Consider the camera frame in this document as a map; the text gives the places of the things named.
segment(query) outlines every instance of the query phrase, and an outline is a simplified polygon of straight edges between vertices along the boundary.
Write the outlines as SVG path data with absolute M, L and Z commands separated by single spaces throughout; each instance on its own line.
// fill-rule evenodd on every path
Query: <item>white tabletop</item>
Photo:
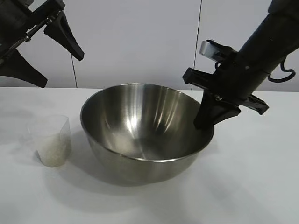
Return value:
M 299 93 L 257 92 L 270 109 L 242 107 L 216 126 L 212 143 L 178 177 L 157 184 L 112 184 L 79 123 L 98 90 L 0 88 L 1 224 L 297 224 Z M 201 91 L 183 91 L 200 101 Z M 38 116 L 70 118 L 73 152 L 58 168 L 26 146 Z

